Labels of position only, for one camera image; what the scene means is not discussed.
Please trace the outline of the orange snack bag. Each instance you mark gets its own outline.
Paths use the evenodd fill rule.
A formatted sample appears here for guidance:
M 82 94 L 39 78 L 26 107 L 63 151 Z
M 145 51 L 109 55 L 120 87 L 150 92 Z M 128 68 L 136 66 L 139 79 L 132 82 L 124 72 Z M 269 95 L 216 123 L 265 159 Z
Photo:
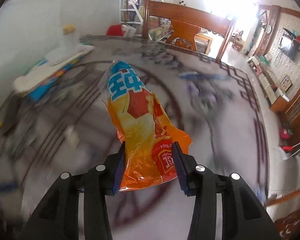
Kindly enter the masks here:
M 172 145 L 187 153 L 190 136 L 176 128 L 157 96 L 146 88 L 134 68 L 114 60 L 98 84 L 107 93 L 107 110 L 119 141 L 125 143 L 120 191 L 145 189 L 177 176 Z

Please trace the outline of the low TV cabinet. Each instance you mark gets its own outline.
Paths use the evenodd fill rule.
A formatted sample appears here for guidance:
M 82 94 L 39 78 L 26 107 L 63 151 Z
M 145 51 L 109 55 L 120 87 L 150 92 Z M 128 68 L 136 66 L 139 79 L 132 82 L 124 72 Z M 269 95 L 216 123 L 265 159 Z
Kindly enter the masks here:
M 254 56 L 247 60 L 250 68 L 254 71 L 258 83 L 263 89 L 263 93 L 270 104 L 270 110 L 275 113 L 282 113 L 289 103 L 289 98 L 281 88 L 275 83 L 268 72 L 265 64 L 262 64 Z

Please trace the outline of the wooden bench chair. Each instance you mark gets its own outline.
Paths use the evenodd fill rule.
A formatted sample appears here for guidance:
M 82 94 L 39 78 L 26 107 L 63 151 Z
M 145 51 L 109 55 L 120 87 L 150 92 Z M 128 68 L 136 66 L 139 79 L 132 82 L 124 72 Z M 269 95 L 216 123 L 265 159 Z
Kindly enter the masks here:
M 171 21 L 173 33 L 168 38 L 167 43 L 181 38 L 190 43 L 193 51 L 197 50 L 194 38 L 202 28 L 221 35 L 224 40 L 218 51 L 217 61 L 221 61 L 236 23 L 235 19 L 220 18 L 211 13 L 182 5 L 144 0 L 142 26 L 142 38 L 144 40 L 149 38 L 151 16 L 166 18 Z

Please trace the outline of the white bookshelf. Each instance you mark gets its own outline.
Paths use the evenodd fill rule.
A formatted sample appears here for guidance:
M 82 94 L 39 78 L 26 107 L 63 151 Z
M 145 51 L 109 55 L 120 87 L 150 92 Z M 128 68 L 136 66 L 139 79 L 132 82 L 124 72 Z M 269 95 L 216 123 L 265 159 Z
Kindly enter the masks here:
M 119 23 L 125 37 L 142 38 L 145 0 L 119 0 Z

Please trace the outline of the wall mounted television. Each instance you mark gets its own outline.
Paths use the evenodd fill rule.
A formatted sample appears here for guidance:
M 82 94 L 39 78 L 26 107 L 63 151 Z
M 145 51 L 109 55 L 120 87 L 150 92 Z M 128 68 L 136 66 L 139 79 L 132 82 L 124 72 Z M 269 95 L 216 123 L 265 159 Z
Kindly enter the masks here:
M 283 35 L 279 44 L 279 50 L 291 61 L 294 61 L 300 51 L 300 35 L 296 35 L 290 30 L 283 28 Z

